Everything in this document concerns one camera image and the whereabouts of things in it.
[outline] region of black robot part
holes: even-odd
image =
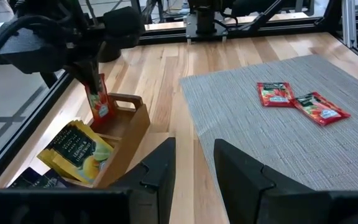
[[[214,160],[231,224],[358,223],[358,192],[314,191],[222,139]]]
[[[0,223],[168,224],[175,168],[168,138],[108,189],[2,189]]]

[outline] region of wooden table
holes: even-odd
[[[177,179],[170,223],[228,223],[191,120],[179,79],[257,63],[319,54],[358,79],[358,56],[327,33],[138,46],[101,64],[108,91],[140,95],[152,125],[132,166],[169,136],[177,139]],[[91,118],[84,87],[73,81],[0,177],[5,187],[26,167],[43,173],[36,155],[67,124]]]

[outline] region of gray placemat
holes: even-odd
[[[317,91],[351,118],[320,127],[293,108],[262,107],[257,82],[289,82],[295,96]],[[187,77],[185,98],[213,174],[222,138],[316,190],[358,190],[358,80],[317,55]]]

